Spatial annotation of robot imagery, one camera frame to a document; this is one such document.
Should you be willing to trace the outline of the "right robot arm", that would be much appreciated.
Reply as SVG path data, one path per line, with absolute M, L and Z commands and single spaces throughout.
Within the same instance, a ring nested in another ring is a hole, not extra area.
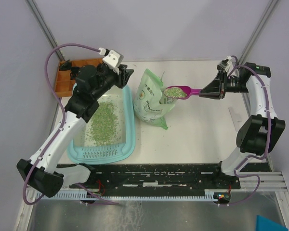
M 250 116 L 237 132 L 236 148 L 211 177 L 216 188 L 227 185 L 228 176 L 238 176 L 250 160 L 264 160 L 286 127 L 273 107 L 270 68 L 255 63 L 231 68 L 231 62 L 230 56 L 219 62 L 216 77 L 200 92 L 200 97 L 215 100 L 223 99 L 228 92 L 247 93 L 250 98 Z

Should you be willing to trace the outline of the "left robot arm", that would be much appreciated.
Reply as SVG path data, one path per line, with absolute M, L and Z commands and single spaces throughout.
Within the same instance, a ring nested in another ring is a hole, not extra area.
M 54 197 L 62 187 L 82 183 L 91 188 L 97 182 L 94 169 L 80 163 L 73 167 L 57 168 L 61 156 L 74 136 L 89 122 L 99 107 L 98 100 L 113 86 L 124 88 L 134 70 L 119 65 L 117 71 L 107 64 L 81 67 L 75 78 L 72 97 L 63 108 L 63 118 L 45 143 L 29 160 L 20 159 L 16 165 L 25 185 L 42 195 Z

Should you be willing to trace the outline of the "green cat litter bag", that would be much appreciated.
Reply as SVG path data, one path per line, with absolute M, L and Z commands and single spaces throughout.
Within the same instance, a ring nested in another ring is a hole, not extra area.
M 167 130 L 165 115 L 175 107 L 177 100 L 165 96 L 165 89 L 162 79 L 146 69 L 133 100 L 133 108 L 141 121 Z

